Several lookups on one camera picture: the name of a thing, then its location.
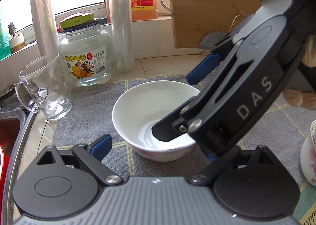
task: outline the white bowl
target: white bowl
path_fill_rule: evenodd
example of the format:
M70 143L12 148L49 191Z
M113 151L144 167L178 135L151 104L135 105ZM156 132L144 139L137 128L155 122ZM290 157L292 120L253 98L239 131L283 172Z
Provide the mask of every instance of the white bowl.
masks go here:
M315 130L316 121L313 121L309 129L309 134L303 143L300 156L303 174L307 181L313 186L316 186L316 146L312 139Z
M186 133L170 142L159 141L152 126L199 90L175 81L153 81L137 85L116 101L112 121L118 134L141 156L167 162L183 157L195 141Z

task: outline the sink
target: sink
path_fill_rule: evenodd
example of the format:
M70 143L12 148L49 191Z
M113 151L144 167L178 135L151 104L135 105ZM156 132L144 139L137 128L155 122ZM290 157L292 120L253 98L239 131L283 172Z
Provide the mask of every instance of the sink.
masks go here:
M13 221L12 188L17 179L24 146L36 114L22 109L15 94L0 101L0 145L10 158L4 181L1 225Z
M4 116L0 119L0 145L4 153L10 157L21 128L21 117Z

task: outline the small potted plant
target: small potted plant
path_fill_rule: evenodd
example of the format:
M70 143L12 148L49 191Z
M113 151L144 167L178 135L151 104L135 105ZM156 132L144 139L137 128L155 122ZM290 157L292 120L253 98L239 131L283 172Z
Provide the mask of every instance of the small potted plant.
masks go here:
M14 26L14 23L10 23L8 25L8 28L9 28L9 33L11 35L11 40L9 41L9 44L10 44L11 53L13 54L14 52L23 48L26 44L24 41L23 33L16 34L16 28Z

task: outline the ridged plastic surface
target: ridged plastic surface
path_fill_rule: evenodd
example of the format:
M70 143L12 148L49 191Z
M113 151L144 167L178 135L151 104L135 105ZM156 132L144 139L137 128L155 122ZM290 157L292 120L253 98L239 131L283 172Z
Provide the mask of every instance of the ridged plastic surface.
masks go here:
M130 177L121 186L107 187L92 207L75 217L39 221L22 216L15 225L297 225L291 217L258 222L233 217L221 208L206 187L183 177Z

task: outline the human hand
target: human hand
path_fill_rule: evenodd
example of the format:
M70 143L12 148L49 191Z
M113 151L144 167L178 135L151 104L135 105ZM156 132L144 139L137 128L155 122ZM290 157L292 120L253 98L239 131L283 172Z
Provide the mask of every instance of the human hand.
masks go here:
M316 35L310 35L305 41L304 47L302 63L307 67L316 67ZM298 90L285 89L282 94L290 106L316 111L315 93L301 93Z

